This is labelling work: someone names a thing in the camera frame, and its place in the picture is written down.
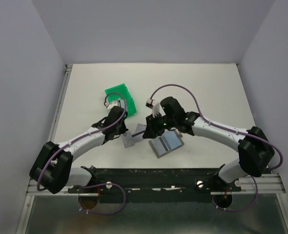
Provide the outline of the silver diamond print card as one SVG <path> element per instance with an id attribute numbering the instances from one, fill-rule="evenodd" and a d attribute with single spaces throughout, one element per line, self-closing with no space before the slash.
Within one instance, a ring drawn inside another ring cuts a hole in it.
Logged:
<path id="1" fill-rule="evenodd" d="M 138 124 L 137 127 L 136 127 L 136 130 L 135 130 L 135 133 L 132 135 L 132 137 L 136 137 L 136 136 L 139 136 L 141 134 L 143 134 L 146 130 L 146 125 L 143 125 L 143 124 Z"/>

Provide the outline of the grey card holder wallet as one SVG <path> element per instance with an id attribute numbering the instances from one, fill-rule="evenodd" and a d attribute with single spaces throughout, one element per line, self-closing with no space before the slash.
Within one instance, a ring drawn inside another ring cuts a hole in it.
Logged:
<path id="1" fill-rule="evenodd" d="M 149 145 L 156 157 L 161 158 L 184 146 L 182 137 L 183 135 L 177 130 L 167 131 L 162 136 L 150 140 Z"/>

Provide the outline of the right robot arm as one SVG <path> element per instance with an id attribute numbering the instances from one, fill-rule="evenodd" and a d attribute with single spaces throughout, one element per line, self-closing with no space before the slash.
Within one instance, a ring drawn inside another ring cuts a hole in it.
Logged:
<path id="1" fill-rule="evenodd" d="M 214 140 L 239 154 L 238 159 L 222 165 L 213 176 L 212 185 L 218 191 L 225 190 L 241 177 L 260 177 L 274 156 L 273 148 L 266 143 L 267 138 L 258 127 L 243 129 L 242 134 L 236 128 L 229 131 L 227 125 L 218 127 L 216 122 L 206 121 L 199 113 L 186 112 L 173 97 L 161 102 L 148 99 L 145 105 L 152 113 L 146 117 L 144 139 L 155 139 L 166 130 L 175 129 Z"/>

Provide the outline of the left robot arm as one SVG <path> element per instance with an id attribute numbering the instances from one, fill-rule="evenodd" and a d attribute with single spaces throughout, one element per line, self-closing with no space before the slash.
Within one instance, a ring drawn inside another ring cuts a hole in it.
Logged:
<path id="1" fill-rule="evenodd" d="M 96 187 L 92 170 L 73 168 L 72 163 L 91 149 L 126 133 L 124 120 L 127 116 L 124 108 L 114 106 L 108 116 L 79 136 L 61 143 L 45 143 L 29 173 L 30 178 L 37 182 L 37 190 L 56 194 L 65 186 L 79 186 L 86 193 L 92 192 Z"/>

